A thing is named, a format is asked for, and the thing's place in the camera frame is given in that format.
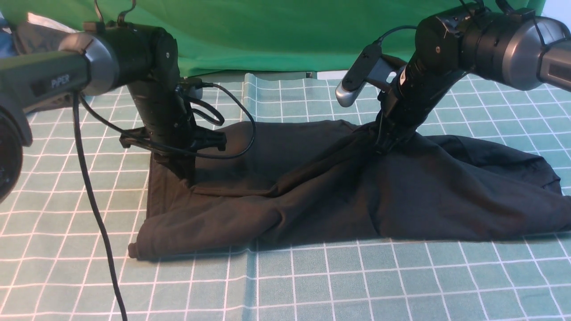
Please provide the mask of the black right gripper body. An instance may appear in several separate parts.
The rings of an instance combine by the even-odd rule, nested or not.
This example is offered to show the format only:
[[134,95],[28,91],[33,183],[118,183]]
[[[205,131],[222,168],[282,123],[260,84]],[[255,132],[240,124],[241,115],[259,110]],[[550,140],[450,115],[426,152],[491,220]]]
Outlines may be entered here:
[[461,49],[441,49],[440,53],[416,52],[405,61],[382,53],[379,60],[392,67],[397,76],[379,94],[381,110],[375,120],[375,152],[388,154],[405,144],[430,112],[466,71],[461,67]]

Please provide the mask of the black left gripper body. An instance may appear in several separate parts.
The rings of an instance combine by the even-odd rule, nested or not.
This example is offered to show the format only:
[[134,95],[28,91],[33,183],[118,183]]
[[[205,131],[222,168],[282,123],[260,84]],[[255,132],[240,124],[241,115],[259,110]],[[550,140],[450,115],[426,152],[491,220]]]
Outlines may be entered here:
[[144,126],[121,134],[123,148],[136,146],[151,152],[152,161],[188,184],[194,182],[200,150],[226,150],[226,134],[198,126],[190,104],[174,89],[158,82],[132,82],[127,89]]

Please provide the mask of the gray left robot arm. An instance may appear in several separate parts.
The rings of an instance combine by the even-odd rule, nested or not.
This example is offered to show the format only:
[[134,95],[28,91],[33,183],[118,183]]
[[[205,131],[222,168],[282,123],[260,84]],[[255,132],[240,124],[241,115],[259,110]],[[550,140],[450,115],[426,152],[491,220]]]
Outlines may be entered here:
[[178,44],[161,27],[120,22],[89,22],[67,35],[57,51],[1,60],[1,199],[20,177],[23,148],[32,144],[25,110],[63,98],[106,94],[127,86],[142,128],[122,130],[123,148],[136,146],[159,155],[158,161],[180,179],[191,180],[200,150],[226,150],[222,132],[196,124],[191,103],[211,109],[200,80],[183,80]]

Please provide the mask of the gray right robot arm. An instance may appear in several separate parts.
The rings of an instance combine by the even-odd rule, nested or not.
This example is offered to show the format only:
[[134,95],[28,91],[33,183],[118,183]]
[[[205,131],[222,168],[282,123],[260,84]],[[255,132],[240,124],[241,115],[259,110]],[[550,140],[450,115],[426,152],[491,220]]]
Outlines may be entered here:
[[520,91],[548,84],[570,91],[570,29],[530,8],[498,0],[500,12],[463,4],[416,27],[415,51],[380,95],[375,146],[382,154],[410,140],[467,74]]

